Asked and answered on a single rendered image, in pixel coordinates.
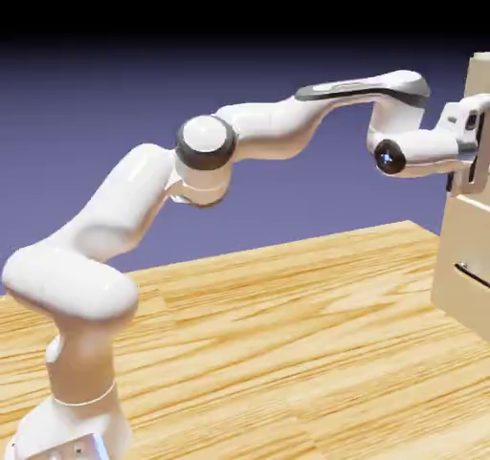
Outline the light wooden cabinet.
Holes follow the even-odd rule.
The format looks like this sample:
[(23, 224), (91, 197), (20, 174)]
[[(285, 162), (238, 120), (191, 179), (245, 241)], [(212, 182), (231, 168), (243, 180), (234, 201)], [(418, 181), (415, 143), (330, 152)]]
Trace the light wooden cabinet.
[(473, 166), (450, 175), (432, 304), (490, 343), (490, 106)]

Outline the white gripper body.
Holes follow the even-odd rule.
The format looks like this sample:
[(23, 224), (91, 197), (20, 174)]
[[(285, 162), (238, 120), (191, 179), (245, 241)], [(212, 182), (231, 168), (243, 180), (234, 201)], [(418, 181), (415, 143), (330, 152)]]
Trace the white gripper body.
[(478, 194), (487, 184), (487, 158), (478, 154), (462, 170), (451, 172), (447, 176), (446, 192), (452, 196)]

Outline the light wooden drawer front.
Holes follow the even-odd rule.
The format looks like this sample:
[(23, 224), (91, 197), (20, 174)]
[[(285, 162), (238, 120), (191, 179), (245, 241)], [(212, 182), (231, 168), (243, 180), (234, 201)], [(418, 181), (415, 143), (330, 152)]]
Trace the light wooden drawer front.
[[(465, 95), (480, 93), (490, 95), (490, 52), (474, 53), (469, 61)], [(480, 147), (469, 197), (490, 208), (490, 106), (485, 111)]]
[(490, 289), (460, 273), (457, 262), (490, 280), (490, 208), (468, 196), (447, 200), (431, 301), (490, 344)]

